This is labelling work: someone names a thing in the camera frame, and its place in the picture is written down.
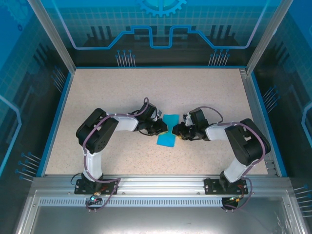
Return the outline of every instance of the beige work surface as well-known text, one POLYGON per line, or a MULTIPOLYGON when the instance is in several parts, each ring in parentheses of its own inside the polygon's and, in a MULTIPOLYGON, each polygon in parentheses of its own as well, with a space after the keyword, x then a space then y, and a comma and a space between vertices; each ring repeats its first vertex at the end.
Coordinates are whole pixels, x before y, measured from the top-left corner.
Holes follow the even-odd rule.
MULTIPOLYGON (((76 70, 53 145, 46 174, 83 171, 77 128, 96 109, 127 113, 139 109, 144 97, 164 114, 182 115, 198 106, 211 106, 224 121, 252 118, 238 69, 95 69, 76 70)), ((219 121, 204 110, 210 123, 219 121)), ((104 174, 218 175, 234 159, 228 141, 183 141, 156 144, 157 136, 115 132, 102 156, 104 174)), ((267 174, 264 162, 250 174, 267 174)))

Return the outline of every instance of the blue cloth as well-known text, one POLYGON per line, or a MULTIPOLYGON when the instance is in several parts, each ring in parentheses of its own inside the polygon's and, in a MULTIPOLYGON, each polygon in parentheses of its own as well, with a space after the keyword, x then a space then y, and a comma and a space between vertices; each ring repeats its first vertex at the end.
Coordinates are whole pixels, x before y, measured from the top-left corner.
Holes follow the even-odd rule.
POLYGON ((174 147, 176 135, 172 134, 172 129, 179 123, 179 115, 164 115, 162 119, 168 126, 168 132, 158 136, 157 145, 174 147))

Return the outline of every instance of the enclosure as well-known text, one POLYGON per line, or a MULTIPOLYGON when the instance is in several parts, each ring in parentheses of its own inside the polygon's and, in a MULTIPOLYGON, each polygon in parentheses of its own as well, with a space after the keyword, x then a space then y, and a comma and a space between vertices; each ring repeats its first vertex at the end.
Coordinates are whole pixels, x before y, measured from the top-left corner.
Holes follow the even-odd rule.
POLYGON ((310 233, 311 7, 0 0, 0 232, 310 233), (170 147, 160 136, 112 135, 101 167, 121 181, 107 207, 88 213, 90 195, 74 193, 84 170, 76 131, 96 108, 130 113, 145 97, 179 123, 199 106, 254 121, 271 152, 247 174, 243 209, 226 212, 232 196, 205 190, 234 159, 230 143, 183 141, 169 128, 170 147))

